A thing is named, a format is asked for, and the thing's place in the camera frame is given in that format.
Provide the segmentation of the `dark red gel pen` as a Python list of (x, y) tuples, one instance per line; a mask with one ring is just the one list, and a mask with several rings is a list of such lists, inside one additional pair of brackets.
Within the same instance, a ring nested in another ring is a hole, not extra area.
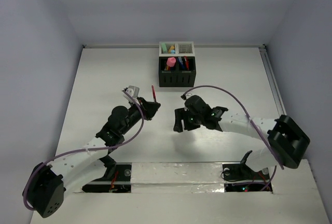
[(155, 87), (154, 85), (151, 85), (151, 90), (152, 90), (152, 94), (153, 94), (153, 100), (154, 100), (154, 103), (157, 102), (157, 99), (156, 99), (156, 92), (155, 92)]

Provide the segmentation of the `green highlighter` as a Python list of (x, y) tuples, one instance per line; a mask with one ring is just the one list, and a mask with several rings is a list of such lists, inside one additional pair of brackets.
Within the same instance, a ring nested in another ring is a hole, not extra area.
[(167, 50), (167, 46), (166, 46), (165, 43), (161, 43), (161, 44), (160, 44), (160, 47), (161, 47), (161, 51), (162, 51), (162, 53), (167, 53), (167, 52), (168, 52), (168, 50)]

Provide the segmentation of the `orange highlighter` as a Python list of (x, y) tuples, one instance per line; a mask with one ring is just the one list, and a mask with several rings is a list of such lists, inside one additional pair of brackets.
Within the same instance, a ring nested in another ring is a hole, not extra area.
[(172, 50), (175, 50), (174, 46), (170, 46), (170, 48), (168, 49), (168, 53), (171, 53)]

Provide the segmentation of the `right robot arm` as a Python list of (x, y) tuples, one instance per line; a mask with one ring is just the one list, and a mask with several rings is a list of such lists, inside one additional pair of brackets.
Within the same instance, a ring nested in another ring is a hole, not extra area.
[(272, 166), (297, 169), (310, 144), (309, 137), (288, 115), (277, 119), (251, 118), (225, 107), (210, 107), (201, 97), (186, 99), (183, 108), (175, 109), (175, 132), (205, 127), (209, 130), (242, 134), (263, 141), (265, 147), (247, 152), (239, 165), (244, 178)]

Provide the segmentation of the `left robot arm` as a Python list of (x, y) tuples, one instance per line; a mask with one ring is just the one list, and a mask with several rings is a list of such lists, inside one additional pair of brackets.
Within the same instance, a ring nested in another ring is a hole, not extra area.
[(116, 106), (95, 137), (81, 149), (61, 153), (37, 164), (23, 189), (23, 204), (43, 218), (54, 214), (64, 199), (87, 183), (114, 176), (116, 162), (110, 153), (136, 138), (125, 140), (137, 123), (151, 121), (161, 104), (125, 93), (130, 107)]

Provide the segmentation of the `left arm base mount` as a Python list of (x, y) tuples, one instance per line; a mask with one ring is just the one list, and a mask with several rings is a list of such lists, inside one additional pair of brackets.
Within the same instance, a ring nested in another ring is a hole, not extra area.
[(132, 163), (115, 163), (103, 177), (82, 187), (85, 193), (131, 193)]

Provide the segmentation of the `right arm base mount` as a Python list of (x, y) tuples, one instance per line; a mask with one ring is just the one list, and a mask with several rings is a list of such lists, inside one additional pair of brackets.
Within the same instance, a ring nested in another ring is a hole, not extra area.
[(247, 165), (247, 159), (252, 151), (248, 151), (239, 163), (223, 164), (220, 177), (225, 182), (226, 192), (272, 192), (270, 175), (262, 171), (254, 172)]

